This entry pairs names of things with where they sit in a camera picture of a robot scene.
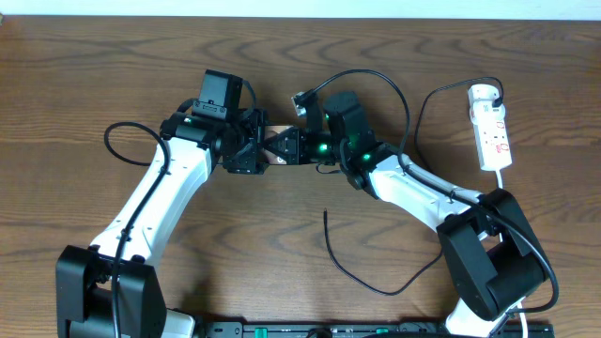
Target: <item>white wall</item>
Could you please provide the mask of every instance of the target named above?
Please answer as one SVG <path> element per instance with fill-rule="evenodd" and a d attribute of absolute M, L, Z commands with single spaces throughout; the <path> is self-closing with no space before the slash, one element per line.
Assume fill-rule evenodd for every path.
<path fill-rule="evenodd" d="M 601 20 L 601 0 L 0 0 L 0 12 L 5 15 Z"/>

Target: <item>black wire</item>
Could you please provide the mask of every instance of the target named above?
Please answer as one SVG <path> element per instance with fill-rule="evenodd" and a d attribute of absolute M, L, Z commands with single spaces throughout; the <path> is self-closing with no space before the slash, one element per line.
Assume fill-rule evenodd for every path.
<path fill-rule="evenodd" d="M 181 102 L 181 104 L 177 108 L 177 112 L 186 113 L 186 111 L 188 109 L 190 109 L 190 107 L 192 107 L 192 105 L 194 104 L 195 101 L 196 101 L 196 99 L 192 98 L 192 99 L 187 99 L 187 100 Z"/>
<path fill-rule="evenodd" d="M 432 167 L 430 166 L 428 161 L 425 159 L 425 156 L 424 156 L 424 154 L 422 154 L 420 146 L 417 142 L 418 135 L 420 132 L 420 126 L 422 125 L 422 118 L 424 117 L 425 105 L 428 103 L 428 100 L 430 100 L 430 97 L 432 95 L 434 95 L 440 91 L 455 88 L 455 87 L 458 87 L 461 85 L 474 83 L 474 82 L 480 82 L 480 81 L 496 81 L 499 84 L 499 88 L 501 90 L 497 100 L 502 102 L 503 96 L 505 95 L 505 91 L 503 90 L 503 83 L 501 82 L 501 80 L 497 79 L 496 77 L 492 77 L 492 76 L 484 76 L 484 77 L 475 78 L 475 79 L 468 79 L 468 80 L 458 82 L 456 84 L 449 84 L 446 86 L 442 86 L 440 88 L 434 89 L 430 94 L 428 94 L 428 96 L 425 97 L 424 103 L 422 104 L 422 110 L 420 111 L 420 115 L 417 117 L 417 124 L 415 125 L 415 132 L 413 135 L 413 143 L 415 144 L 415 151 L 417 152 L 417 156 L 420 158 L 420 160 L 424 164 L 425 170 L 429 171 L 430 173 L 432 173 Z"/>
<path fill-rule="evenodd" d="M 254 108 L 256 106 L 256 95 L 254 94 L 254 90 L 253 90 L 253 87 L 251 86 L 251 83 L 246 80 L 243 80 L 242 84 L 246 87 L 246 89 L 248 89 L 248 92 L 251 94 L 253 103 L 250 108 L 246 109 L 246 111 L 244 111 L 244 113 L 242 115 L 240 115 L 239 121 L 243 121 L 243 120 L 247 119 L 254 112 Z"/>
<path fill-rule="evenodd" d="M 152 186 L 150 186 L 150 189 L 148 189 L 148 191 L 144 195 L 144 198 L 142 198 L 142 201 L 140 201 L 140 204 L 138 205 L 138 207 L 136 207 L 135 211 L 132 213 L 127 225 L 125 225 L 125 227 L 121 230 L 121 238 L 119 239 L 119 243 L 117 244 L 117 247 L 116 247 L 115 259 L 113 260 L 113 269 L 112 269 L 112 274 L 111 274 L 111 279 L 112 279 L 112 281 L 111 281 L 111 290 L 112 291 L 111 292 L 112 292 L 112 298 L 113 298 L 113 303 L 112 303 L 113 325 L 114 325 L 114 329 L 115 329 L 115 337 L 116 338 L 121 338 L 121 324 L 119 321 L 120 319 L 119 319 L 119 297 L 118 297 L 118 288 L 119 288 L 118 278 L 119 278 L 119 266 L 121 264 L 121 255 L 123 254 L 123 249 L 125 247 L 125 243 L 128 241 L 128 239 L 130 237 L 130 232 L 131 232 L 131 229 L 133 228 L 133 224 L 135 223 L 135 220 L 138 218 L 138 216 L 140 215 L 140 212 L 142 212 L 142 209 L 144 208 L 144 206 L 150 199 L 150 196 L 152 196 L 152 193 L 154 193 L 154 191 L 157 189 L 157 187 L 159 186 L 159 183 L 161 183 L 162 178 L 165 176 L 165 174 L 169 170 L 169 162 L 170 162 L 169 161 L 169 151 L 167 150 L 167 145 L 165 144 L 163 139 L 149 127 L 146 127 L 146 126 L 136 123 L 136 122 L 117 122 L 115 124 L 110 125 L 109 128 L 107 128 L 106 131 L 104 132 L 104 145 L 107 147 L 107 149 L 109 149 L 111 154 L 115 155 L 118 159 L 125 161 L 127 163 L 131 163 L 131 164 L 149 166 L 149 163 L 132 161 L 130 159 L 124 158 L 123 156 L 117 154 L 113 150 L 113 148 L 111 147 L 111 145 L 109 143 L 109 134 L 111 133 L 112 130 L 119 128 L 119 127 L 135 127 L 137 129 L 140 129 L 142 131 L 149 133 L 159 143 L 159 146 L 161 147 L 161 150 L 162 150 L 162 154 L 164 156 L 164 162 L 163 162 L 161 171 L 159 172 L 159 175 L 152 183 Z"/>
<path fill-rule="evenodd" d="M 316 165 L 316 171 L 320 174 L 328 175 L 328 174 L 341 174 L 342 173 L 342 170 L 340 170 L 340 169 L 330 170 L 329 172 L 322 172 L 321 170 L 319 170 L 319 167 L 322 165 L 325 165 L 325 164 L 320 163 L 320 164 Z"/>
<path fill-rule="evenodd" d="M 340 149 L 340 164 L 343 168 L 345 168 L 346 171 L 348 171 L 347 155 L 345 154 L 345 146 L 347 143 L 348 138 L 344 137 L 342 140 L 340 140 L 340 145 L 338 146 L 338 149 Z"/>
<path fill-rule="evenodd" d="M 312 338 L 313 336 L 316 338 L 324 338 L 324 336 L 331 338 L 331 331 L 326 328 L 310 329 L 305 338 Z"/>
<path fill-rule="evenodd" d="M 424 273 L 424 271 L 426 271 L 427 269 L 432 267 L 442 257 L 442 250 L 440 250 L 440 253 L 436 256 L 436 258 L 434 258 L 430 263 L 426 264 L 423 268 L 421 268 L 419 271 L 417 271 L 417 273 L 415 273 L 413 275 L 413 277 L 411 277 L 405 283 L 405 285 L 403 285 L 400 289 L 393 291 L 393 292 L 386 292 L 386 291 L 376 289 L 372 285 L 362 281 L 361 279 L 359 279 L 359 277 L 350 273 L 347 269 L 345 269 L 342 265 L 340 265 L 340 263 L 338 263 L 338 260 L 336 259 L 336 256 L 334 256 L 334 252 L 331 249 L 331 245 L 330 245 L 330 235 L 328 232 L 328 210 L 326 210 L 326 209 L 323 210 L 323 233 L 326 237 L 326 248 L 328 249 L 328 254 L 330 254 L 330 259 L 334 263 L 334 265 L 351 280 L 361 284 L 362 286 L 366 287 L 368 290 L 373 291 L 382 296 L 396 296 L 396 295 L 400 294 L 401 292 L 405 291 L 405 289 L 407 289 L 413 282 L 415 282 L 415 280 L 418 277 L 420 277 L 420 275 L 422 273 Z"/>

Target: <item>white arm segment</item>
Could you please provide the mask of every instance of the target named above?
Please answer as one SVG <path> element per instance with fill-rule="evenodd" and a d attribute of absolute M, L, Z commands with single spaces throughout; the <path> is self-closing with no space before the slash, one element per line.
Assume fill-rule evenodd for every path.
<path fill-rule="evenodd" d="M 161 338 L 191 338 L 194 325 L 195 320 L 190 315 L 167 309 L 167 318 Z"/>
<path fill-rule="evenodd" d="M 190 198 L 208 179 L 211 170 L 210 151 L 203 150 L 196 142 L 172 138 L 165 142 L 171 156 L 169 172 L 152 194 L 138 216 L 130 233 L 131 240 L 125 244 L 122 258 L 130 260 L 138 254 L 145 264 L 159 267 L 162 252 L 176 227 L 177 221 Z M 115 256 L 121 229 L 125 227 L 133 211 L 159 175 L 163 154 L 157 146 L 152 164 L 113 222 L 92 241 L 99 245 L 99 253 Z"/>
<path fill-rule="evenodd" d="M 475 203 L 480 192 L 466 190 L 437 177 L 417 164 L 405 154 L 403 163 L 410 165 L 413 173 L 433 183 L 447 192 L 455 194 Z M 432 230 L 444 222 L 449 215 L 460 214 L 470 207 L 426 187 L 415 178 L 403 174 L 396 155 L 378 163 L 376 169 L 369 175 L 374 191 L 382 201 L 391 202 L 406 210 Z M 479 239 L 486 238 L 486 233 L 480 234 Z M 455 310 L 447 317 L 445 326 L 450 333 L 475 337 L 487 337 L 497 328 L 504 315 L 496 320 L 486 321 L 475 314 L 463 300 L 459 300 Z"/>
<path fill-rule="evenodd" d="M 425 171 L 405 154 L 403 154 L 403 163 L 409 166 L 413 173 L 437 187 L 447 192 L 454 191 L 456 195 L 478 203 L 478 196 L 482 194 L 481 192 L 457 187 L 455 184 Z M 369 174 L 369 178 L 376 195 L 382 201 L 401 207 L 434 231 L 447 216 L 460 214 L 470 208 L 461 202 L 452 201 L 442 193 L 436 192 L 415 178 L 404 174 L 396 155 L 378 163 L 376 169 Z M 480 240 L 484 237 L 485 233 L 481 234 Z"/>

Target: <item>wooden table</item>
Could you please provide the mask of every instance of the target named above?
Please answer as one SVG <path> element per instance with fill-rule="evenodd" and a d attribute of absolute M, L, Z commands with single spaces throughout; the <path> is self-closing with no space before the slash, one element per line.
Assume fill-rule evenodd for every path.
<path fill-rule="evenodd" d="M 290 96 L 344 69 L 376 69 L 401 87 L 413 123 L 432 89 L 484 75 L 506 90 L 514 164 L 503 171 L 561 283 L 560 302 L 529 318 L 558 337 L 601 330 L 601 23 L 7 17 L 0 26 L 0 336 L 55 335 L 54 263 L 114 218 L 144 168 L 102 144 L 111 123 L 155 130 L 198 93 L 205 69 L 248 79 L 278 123 L 303 123 Z M 348 76 L 377 135 L 398 142 L 405 118 L 387 84 Z M 436 173 L 489 192 L 467 119 L 467 88 L 433 98 L 421 135 Z M 116 133 L 147 159 L 148 137 Z M 415 157 L 412 144 L 408 154 Z M 386 298 L 335 269 L 332 245 L 369 283 L 395 289 L 439 250 L 405 211 L 313 166 L 264 176 L 217 169 L 194 196 L 159 271 L 169 307 L 249 321 L 445 317 L 457 301 L 444 262 Z M 526 305 L 546 302 L 548 284 Z"/>

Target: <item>white power strip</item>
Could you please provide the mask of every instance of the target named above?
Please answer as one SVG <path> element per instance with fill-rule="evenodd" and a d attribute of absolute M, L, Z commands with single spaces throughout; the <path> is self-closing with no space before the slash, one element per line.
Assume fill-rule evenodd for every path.
<path fill-rule="evenodd" d="M 480 168 L 499 172 L 512 163 L 504 120 L 505 106 L 493 107 L 499 90 L 493 85 L 475 84 L 468 90 L 468 97 Z"/>

